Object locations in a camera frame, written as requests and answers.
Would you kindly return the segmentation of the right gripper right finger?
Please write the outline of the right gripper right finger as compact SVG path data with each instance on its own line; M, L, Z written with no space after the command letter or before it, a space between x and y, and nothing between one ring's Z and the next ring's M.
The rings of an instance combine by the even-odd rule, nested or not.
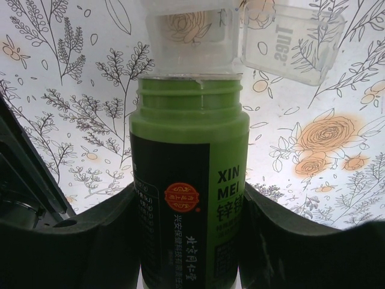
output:
M243 288L384 288L384 222L334 229L246 184L239 274Z

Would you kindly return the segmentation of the green pill bottle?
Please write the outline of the green pill bottle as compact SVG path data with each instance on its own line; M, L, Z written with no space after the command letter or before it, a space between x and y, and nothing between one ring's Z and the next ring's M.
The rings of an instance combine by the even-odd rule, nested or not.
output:
M145 288L234 288L249 116L239 75L145 76L130 115Z

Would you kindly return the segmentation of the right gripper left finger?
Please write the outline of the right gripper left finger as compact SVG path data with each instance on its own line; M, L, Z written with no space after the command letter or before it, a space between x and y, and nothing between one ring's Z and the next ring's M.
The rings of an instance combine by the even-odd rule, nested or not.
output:
M55 226L1 222L1 288L136 288L134 186Z

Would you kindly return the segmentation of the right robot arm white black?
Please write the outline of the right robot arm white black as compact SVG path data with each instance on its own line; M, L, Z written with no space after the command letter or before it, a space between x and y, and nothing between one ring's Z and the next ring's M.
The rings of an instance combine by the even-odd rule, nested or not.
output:
M246 185L233 283L242 288L383 288L384 222L344 231L295 214ZM1 287L136 288L132 185L76 215L1 103Z

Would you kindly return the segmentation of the clear weekly pill organizer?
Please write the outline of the clear weekly pill organizer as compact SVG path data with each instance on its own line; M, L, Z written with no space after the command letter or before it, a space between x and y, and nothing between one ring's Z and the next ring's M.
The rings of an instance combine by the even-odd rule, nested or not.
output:
M311 86L333 67L344 29L327 2L143 1L157 70L232 74L245 66Z

